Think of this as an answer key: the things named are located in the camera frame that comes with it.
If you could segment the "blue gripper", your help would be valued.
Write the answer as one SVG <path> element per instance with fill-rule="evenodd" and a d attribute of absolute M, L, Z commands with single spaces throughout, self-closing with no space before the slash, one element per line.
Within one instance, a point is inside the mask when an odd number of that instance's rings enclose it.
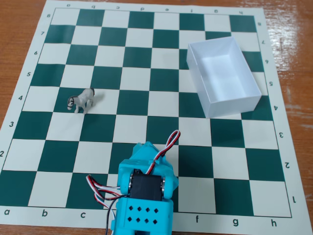
<path fill-rule="evenodd" d="M 132 160 L 139 160 L 139 169 L 147 171 L 150 164 L 153 162 L 154 157 L 159 150 L 150 142 L 137 143 L 133 147 Z M 152 171 L 173 171 L 172 165 L 167 161 L 166 156 L 160 157 L 156 160 L 156 164 Z"/>

